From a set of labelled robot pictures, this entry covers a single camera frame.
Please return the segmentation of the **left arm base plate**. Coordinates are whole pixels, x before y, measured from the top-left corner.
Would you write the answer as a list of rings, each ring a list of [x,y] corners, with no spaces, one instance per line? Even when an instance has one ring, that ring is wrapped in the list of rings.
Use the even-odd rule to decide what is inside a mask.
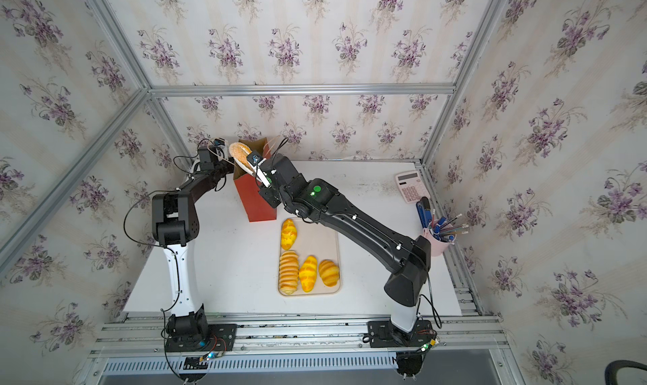
[[[168,325],[164,350],[166,352],[232,351],[238,326],[209,324],[206,328]]]

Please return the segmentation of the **red paper bag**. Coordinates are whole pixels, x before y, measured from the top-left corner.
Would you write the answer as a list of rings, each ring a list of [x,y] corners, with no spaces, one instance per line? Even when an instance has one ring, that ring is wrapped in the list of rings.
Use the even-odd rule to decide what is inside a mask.
[[[271,145],[266,138],[256,141],[239,139],[249,147],[250,150],[257,151],[264,158],[271,156]],[[267,222],[276,220],[276,209],[272,208],[259,194],[257,181],[251,174],[241,169],[239,166],[234,167],[234,184],[239,193],[239,198],[243,204],[248,220],[251,223]]]

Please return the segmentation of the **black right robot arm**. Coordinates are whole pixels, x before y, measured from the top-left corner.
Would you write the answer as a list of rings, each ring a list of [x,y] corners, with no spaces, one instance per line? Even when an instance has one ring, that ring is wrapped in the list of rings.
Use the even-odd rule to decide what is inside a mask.
[[[306,180],[288,157],[262,160],[249,156],[252,176],[262,183],[261,197],[273,208],[283,206],[294,216],[318,223],[350,239],[376,258],[390,276],[384,292],[394,302],[390,323],[403,334],[416,326],[416,308],[431,269],[431,243],[398,233],[364,213],[327,181]]]

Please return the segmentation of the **long ridged yellow bread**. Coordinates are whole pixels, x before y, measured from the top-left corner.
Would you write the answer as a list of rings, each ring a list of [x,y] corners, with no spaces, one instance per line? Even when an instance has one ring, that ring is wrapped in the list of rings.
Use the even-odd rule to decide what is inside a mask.
[[[293,250],[287,250],[279,258],[278,286],[279,291],[286,296],[298,290],[299,258]]]

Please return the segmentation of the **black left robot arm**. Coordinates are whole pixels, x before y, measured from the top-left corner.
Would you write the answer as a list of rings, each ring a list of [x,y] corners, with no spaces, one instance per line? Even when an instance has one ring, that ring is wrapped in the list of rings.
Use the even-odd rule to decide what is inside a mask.
[[[153,197],[153,238],[163,249],[170,273],[173,304],[163,311],[170,336],[207,335],[195,273],[195,240],[201,228],[195,205],[233,172],[222,147],[211,144],[197,151],[197,160],[178,188]]]

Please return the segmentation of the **pale seeded oval bread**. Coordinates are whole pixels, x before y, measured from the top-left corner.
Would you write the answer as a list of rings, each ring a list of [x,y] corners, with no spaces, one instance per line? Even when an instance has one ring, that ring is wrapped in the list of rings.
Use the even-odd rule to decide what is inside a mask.
[[[242,142],[234,142],[229,146],[229,154],[239,163],[241,167],[251,167],[248,161],[248,156],[252,154],[252,150]]]

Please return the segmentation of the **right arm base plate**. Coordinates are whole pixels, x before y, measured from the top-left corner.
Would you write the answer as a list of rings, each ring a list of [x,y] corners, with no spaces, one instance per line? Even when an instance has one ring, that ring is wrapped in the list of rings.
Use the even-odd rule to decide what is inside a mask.
[[[370,321],[362,342],[371,348],[429,348],[436,344],[437,332],[429,320],[418,319],[411,332],[397,328],[390,321]]]

